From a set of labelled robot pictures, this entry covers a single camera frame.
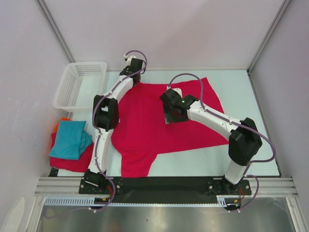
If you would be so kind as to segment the crimson red t shirt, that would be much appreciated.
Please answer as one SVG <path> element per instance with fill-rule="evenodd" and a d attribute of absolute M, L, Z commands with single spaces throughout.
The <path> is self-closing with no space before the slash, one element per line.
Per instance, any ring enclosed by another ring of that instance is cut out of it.
<path fill-rule="evenodd" d="M 112 145 L 121 155 L 121 176 L 199 175 L 181 152 L 227 145 L 219 133 L 194 121 L 165 123 L 160 96 L 165 84 L 139 83 L 120 100 L 120 122 L 112 134 Z"/>

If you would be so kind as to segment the white perforated plastic basket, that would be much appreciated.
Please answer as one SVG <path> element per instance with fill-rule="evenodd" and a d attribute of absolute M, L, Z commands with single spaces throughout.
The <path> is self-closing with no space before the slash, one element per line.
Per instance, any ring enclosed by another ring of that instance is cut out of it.
<path fill-rule="evenodd" d="M 75 62 L 66 66 L 54 97 L 53 107 L 67 112 L 88 111 L 96 95 L 104 93 L 107 64 Z"/>

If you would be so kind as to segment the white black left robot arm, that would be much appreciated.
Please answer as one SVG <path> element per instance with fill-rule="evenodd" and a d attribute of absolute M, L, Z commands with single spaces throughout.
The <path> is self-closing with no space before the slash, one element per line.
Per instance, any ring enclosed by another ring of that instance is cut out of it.
<path fill-rule="evenodd" d="M 80 182 L 80 194 L 103 194 L 112 186 L 106 176 L 109 145 L 112 133 L 119 123 L 118 104 L 124 95 L 140 82 L 145 61 L 135 56 L 125 56 L 126 67 L 120 72 L 116 84 L 103 95 L 94 97 L 92 125 L 95 142 L 88 169 Z"/>

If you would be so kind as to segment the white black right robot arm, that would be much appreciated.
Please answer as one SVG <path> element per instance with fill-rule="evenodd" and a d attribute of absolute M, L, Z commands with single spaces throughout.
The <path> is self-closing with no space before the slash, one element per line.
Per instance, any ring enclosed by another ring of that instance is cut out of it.
<path fill-rule="evenodd" d="M 257 134 L 255 122 L 250 118 L 233 121 L 227 115 L 207 106 L 202 100 L 168 88 L 160 96 L 167 124 L 186 121 L 198 122 L 219 133 L 228 141 L 228 155 L 231 159 L 222 179 L 222 191 L 234 194 L 240 188 L 246 168 L 256 155 L 262 141 Z"/>

